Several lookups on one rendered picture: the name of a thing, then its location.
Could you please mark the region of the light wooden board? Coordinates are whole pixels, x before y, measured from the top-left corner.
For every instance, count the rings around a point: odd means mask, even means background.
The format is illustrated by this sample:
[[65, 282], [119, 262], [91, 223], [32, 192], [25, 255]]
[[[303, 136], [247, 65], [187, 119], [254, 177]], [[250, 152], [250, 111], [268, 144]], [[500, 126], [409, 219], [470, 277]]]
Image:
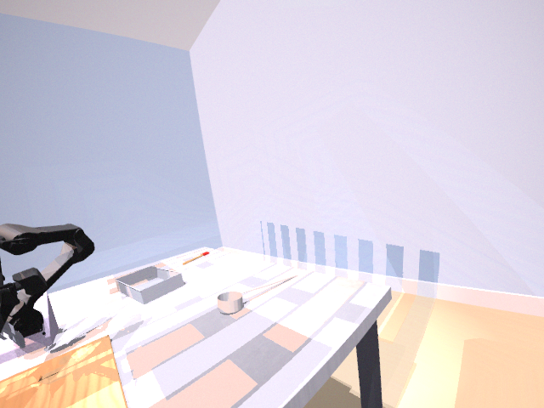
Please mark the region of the light wooden board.
[[0, 408], [128, 408], [110, 336], [3, 379]]

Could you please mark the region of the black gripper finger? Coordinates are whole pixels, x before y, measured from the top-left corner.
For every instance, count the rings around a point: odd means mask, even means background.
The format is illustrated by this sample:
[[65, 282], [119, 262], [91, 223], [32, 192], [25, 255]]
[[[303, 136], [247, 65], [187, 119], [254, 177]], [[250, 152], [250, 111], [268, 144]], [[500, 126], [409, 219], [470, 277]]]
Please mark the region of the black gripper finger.
[[0, 333], [17, 304], [20, 304], [20, 300], [9, 289], [0, 290]]

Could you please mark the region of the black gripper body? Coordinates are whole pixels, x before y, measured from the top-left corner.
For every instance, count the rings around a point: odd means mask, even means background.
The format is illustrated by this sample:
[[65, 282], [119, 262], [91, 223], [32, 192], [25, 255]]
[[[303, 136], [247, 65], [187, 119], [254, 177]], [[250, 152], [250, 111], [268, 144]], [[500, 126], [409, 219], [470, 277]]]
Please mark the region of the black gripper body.
[[7, 288], [17, 297], [17, 291], [22, 289], [25, 289], [25, 293], [29, 296], [45, 291], [46, 288], [48, 289], [43, 275], [36, 268], [23, 270], [12, 275], [12, 278], [13, 281], [15, 281], [14, 283], [3, 284], [5, 277], [3, 276], [2, 267], [0, 265], [0, 290]]

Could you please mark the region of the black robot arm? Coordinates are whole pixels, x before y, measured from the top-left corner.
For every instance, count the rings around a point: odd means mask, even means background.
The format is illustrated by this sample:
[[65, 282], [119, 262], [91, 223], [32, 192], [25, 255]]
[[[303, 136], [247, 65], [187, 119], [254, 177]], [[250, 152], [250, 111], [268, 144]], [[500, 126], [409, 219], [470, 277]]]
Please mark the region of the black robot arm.
[[[50, 263], [41, 274], [48, 289], [73, 265], [90, 256], [94, 243], [86, 236], [82, 228], [74, 224], [62, 224], [43, 227], [26, 227], [19, 224], [0, 225], [0, 249], [14, 255], [31, 252], [42, 244], [64, 241], [61, 254]], [[23, 337], [43, 330], [43, 315], [34, 309], [35, 302], [48, 290], [29, 296], [25, 289], [18, 292], [20, 304], [15, 305], [7, 322], [14, 326]], [[40, 331], [40, 329], [42, 329]]]

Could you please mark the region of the white saucepan with long handle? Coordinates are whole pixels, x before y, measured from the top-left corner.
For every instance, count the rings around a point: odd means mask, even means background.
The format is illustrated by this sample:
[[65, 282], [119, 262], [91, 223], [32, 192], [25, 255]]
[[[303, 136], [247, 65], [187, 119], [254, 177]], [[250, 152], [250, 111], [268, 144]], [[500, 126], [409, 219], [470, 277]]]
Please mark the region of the white saucepan with long handle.
[[242, 294], [243, 293], [250, 292], [250, 291], [253, 291], [253, 290], [256, 290], [256, 289], [260, 289], [260, 288], [263, 288], [263, 287], [266, 287], [266, 286], [270, 286], [270, 285], [273, 285], [273, 284], [275, 284], [277, 282], [290, 279], [290, 278], [292, 278], [294, 276], [297, 276], [297, 275], [293, 275], [293, 276], [287, 277], [285, 279], [278, 280], [278, 281], [275, 281], [275, 282], [272, 282], [272, 283], [269, 283], [269, 284], [266, 284], [266, 285], [263, 285], [263, 286], [252, 288], [252, 289], [246, 290], [244, 292], [223, 292], [223, 293], [219, 294], [218, 297], [217, 297], [217, 299], [218, 299], [218, 311], [221, 312], [221, 313], [226, 313], [226, 314], [233, 313], [233, 312], [238, 312], [243, 307], [243, 300], [242, 300]]

